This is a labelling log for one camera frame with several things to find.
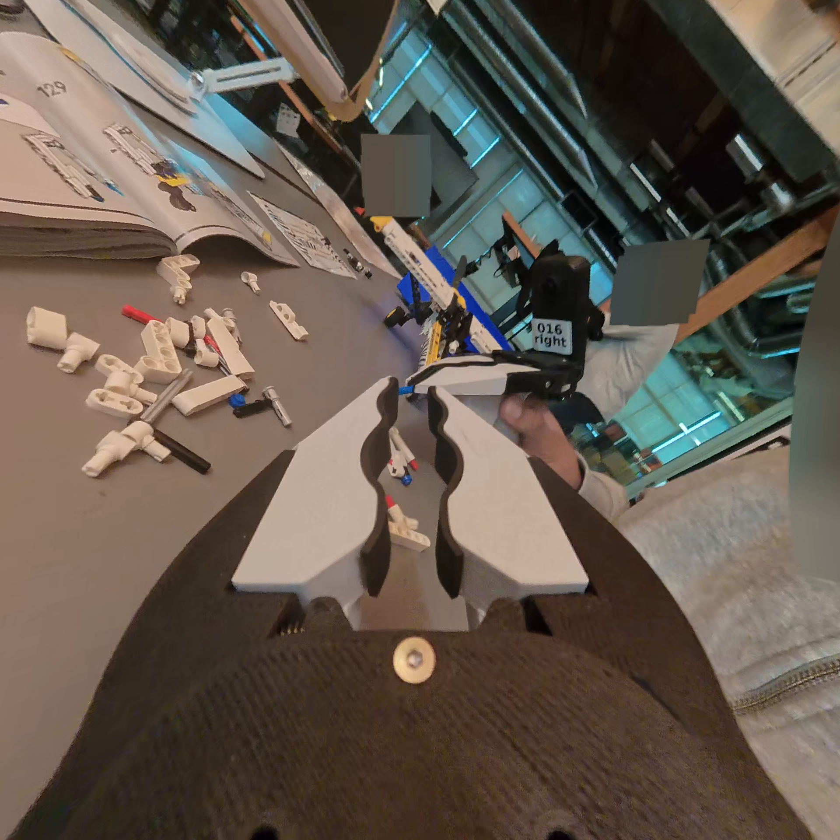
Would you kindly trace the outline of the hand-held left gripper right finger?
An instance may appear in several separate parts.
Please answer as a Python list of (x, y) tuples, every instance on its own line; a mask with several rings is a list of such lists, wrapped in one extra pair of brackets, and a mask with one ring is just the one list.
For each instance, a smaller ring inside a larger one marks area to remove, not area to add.
[(578, 595), (589, 577), (552, 506), (537, 465), (455, 395), (432, 386), (429, 429), (440, 500), (437, 577), (482, 622), (498, 600)]

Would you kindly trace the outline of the lego sticker sheet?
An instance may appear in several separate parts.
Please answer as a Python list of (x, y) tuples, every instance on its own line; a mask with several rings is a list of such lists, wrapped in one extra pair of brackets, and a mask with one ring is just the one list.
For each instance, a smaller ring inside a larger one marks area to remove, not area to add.
[(354, 276), (355, 271), (347, 260), (332, 247), (317, 226), (253, 192), (248, 194), (275, 229), (310, 267), (339, 277)]

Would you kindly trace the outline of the white angled lego beam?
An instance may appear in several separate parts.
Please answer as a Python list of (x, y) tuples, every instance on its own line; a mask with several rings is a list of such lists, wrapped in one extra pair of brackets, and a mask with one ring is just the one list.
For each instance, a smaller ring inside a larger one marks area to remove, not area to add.
[(200, 264), (197, 257), (188, 254), (164, 257), (158, 262), (156, 273), (168, 284), (176, 305), (186, 304), (193, 288), (190, 275)]

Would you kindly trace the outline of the black computer monitor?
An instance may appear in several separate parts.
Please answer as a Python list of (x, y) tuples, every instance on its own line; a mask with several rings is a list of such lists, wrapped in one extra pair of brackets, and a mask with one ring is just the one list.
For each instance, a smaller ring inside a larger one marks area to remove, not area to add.
[(306, 6), (343, 69), (348, 96), (330, 104), (337, 120), (356, 120), (378, 76), (387, 40), (392, 32), (398, 1), (307, 1)]

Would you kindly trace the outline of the yellow white lego crane model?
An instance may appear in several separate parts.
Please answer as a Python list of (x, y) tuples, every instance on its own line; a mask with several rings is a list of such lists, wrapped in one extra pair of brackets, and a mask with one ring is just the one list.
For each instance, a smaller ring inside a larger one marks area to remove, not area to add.
[(448, 266), (442, 272), (444, 260), (431, 259), (393, 217), (373, 216), (371, 222), (406, 268), (411, 291), (411, 297), (405, 297), (383, 323), (392, 329), (415, 321), (421, 328), (419, 369), (460, 354), (511, 350), (510, 342), (463, 286), (473, 267), (466, 257), (455, 269)]

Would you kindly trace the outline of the white lego arm assembly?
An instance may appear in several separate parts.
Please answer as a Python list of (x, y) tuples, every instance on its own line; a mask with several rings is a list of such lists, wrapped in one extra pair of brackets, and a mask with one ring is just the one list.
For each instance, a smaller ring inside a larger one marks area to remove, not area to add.
[[(406, 446), (398, 429), (388, 431), (391, 457), (388, 461), (388, 474), (408, 486), (412, 481), (412, 469), (417, 467), (416, 459)], [(403, 508), (391, 495), (385, 495), (388, 515), (388, 529), (392, 541), (399, 547), (422, 553), (431, 547), (430, 538), (422, 533), (418, 519), (405, 514)]]

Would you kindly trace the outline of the person's right forearm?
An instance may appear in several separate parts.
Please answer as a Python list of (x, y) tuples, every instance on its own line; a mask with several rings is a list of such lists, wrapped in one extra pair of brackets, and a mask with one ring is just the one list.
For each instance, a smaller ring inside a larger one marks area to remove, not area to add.
[(614, 526), (630, 508), (640, 503), (653, 491), (648, 488), (631, 499), (627, 496), (624, 486), (612, 477), (589, 467), (582, 455), (576, 455), (576, 459), (581, 477), (580, 487), (577, 490), (579, 496)]

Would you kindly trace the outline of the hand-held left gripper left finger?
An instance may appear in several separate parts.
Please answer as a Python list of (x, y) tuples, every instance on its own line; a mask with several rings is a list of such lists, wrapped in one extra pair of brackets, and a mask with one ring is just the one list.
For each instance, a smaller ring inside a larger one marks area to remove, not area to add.
[(385, 493), (398, 382), (376, 381), (294, 448), (233, 575), (239, 592), (335, 600), (352, 628), (382, 590), (391, 560)]

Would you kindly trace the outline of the person's grey hoodie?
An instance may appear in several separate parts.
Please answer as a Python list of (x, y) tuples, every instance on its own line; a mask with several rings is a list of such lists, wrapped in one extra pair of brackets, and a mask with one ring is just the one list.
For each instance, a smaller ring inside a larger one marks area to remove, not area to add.
[(789, 449), (718, 461), (617, 521), (692, 625), (753, 752), (815, 838), (839, 838), (838, 583), (795, 568)]

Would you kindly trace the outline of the person's right hand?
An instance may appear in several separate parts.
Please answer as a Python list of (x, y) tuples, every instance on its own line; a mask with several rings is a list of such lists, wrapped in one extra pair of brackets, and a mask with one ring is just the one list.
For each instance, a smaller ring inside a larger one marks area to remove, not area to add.
[(585, 470), (545, 402), (534, 395), (506, 396), (500, 403), (499, 419), (516, 433), (529, 457), (541, 460), (573, 490), (581, 489)]

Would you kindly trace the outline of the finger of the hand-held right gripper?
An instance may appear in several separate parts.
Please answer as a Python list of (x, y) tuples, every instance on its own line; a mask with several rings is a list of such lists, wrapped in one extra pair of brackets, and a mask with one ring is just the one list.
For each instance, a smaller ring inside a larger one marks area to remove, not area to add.
[(439, 361), (406, 380), (413, 394), (427, 394), (432, 387), (456, 396), (500, 396), (507, 388), (511, 364), (498, 361)]

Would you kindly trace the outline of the white lego panel piece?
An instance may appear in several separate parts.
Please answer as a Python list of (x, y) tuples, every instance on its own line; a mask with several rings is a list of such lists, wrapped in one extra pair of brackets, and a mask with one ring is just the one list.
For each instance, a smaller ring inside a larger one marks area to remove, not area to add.
[(297, 315), (287, 304), (269, 301), (269, 308), (296, 342), (302, 342), (308, 338), (309, 332), (299, 323)]

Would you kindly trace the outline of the open lego instruction booklet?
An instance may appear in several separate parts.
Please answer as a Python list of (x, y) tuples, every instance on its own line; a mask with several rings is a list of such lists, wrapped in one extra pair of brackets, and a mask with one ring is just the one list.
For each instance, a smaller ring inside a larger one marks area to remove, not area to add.
[(150, 130), (68, 49), (7, 31), (1, 65), (2, 260), (170, 257), (226, 236), (298, 265), (225, 171)]

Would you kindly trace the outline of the pile of white lego pieces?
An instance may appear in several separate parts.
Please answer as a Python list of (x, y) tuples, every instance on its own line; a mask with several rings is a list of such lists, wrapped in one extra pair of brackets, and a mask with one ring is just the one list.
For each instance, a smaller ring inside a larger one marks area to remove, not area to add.
[(135, 452), (145, 453), (158, 463), (174, 458), (201, 475), (207, 474), (211, 465), (206, 459), (158, 428), (158, 418), (169, 406), (191, 417), (229, 403), (236, 418), (271, 410), (284, 427), (292, 426), (274, 388), (267, 387), (258, 400), (245, 399), (249, 389), (245, 377), (253, 371), (238, 351), (235, 324), (219, 318), (214, 310), (206, 313), (206, 321), (170, 318), (163, 322), (143, 311), (123, 308), (124, 316), (143, 324), (145, 353), (136, 364), (129, 365), (117, 356), (102, 353), (91, 339), (70, 332), (64, 315), (38, 307), (29, 310), (27, 342), (61, 352), (57, 366), (64, 373), (73, 374), (81, 363), (94, 361), (105, 382), (88, 394), (86, 405), (126, 422), (97, 443), (81, 468), (85, 476), (99, 478)]

